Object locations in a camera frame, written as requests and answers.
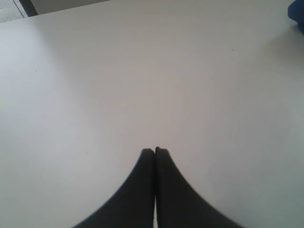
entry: floor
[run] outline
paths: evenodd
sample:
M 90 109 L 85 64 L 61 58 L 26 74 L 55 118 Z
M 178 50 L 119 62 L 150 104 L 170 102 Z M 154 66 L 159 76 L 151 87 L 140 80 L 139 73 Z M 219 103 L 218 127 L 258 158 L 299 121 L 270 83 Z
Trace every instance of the floor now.
M 0 0 L 0 23 L 27 17 L 19 0 Z

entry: white table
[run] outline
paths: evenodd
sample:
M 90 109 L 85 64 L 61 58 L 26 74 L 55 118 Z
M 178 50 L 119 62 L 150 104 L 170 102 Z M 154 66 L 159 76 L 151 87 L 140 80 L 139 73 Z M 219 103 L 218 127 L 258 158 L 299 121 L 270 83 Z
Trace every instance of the white table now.
M 0 227 L 75 225 L 160 146 L 243 226 L 302 228 L 290 3 L 111 0 L 0 24 Z

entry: blue cloth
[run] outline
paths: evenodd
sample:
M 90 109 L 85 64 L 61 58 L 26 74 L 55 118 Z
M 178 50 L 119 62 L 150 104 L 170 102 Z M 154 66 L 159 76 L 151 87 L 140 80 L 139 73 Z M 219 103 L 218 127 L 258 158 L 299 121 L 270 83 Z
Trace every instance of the blue cloth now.
M 304 35 L 304 0 L 295 0 L 288 7 L 288 16 L 298 22 L 298 27 Z

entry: table surface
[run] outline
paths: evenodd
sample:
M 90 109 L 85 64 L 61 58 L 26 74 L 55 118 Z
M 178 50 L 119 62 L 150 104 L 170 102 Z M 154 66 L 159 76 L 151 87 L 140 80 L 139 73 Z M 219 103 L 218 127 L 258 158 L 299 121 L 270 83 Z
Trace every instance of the table surface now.
M 111 0 L 0 24 L 0 227 L 75 225 L 156 146 L 243 226 L 303 227 L 289 4 Z

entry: blue object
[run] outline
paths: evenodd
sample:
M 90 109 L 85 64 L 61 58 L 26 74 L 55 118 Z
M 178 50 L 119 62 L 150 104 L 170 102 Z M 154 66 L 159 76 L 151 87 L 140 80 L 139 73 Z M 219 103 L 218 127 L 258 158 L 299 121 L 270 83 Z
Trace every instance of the blue object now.
M 288 7 L 288 16 L 298 22 L 298 27 L 304 35 L 304 0 L 295 0 Z

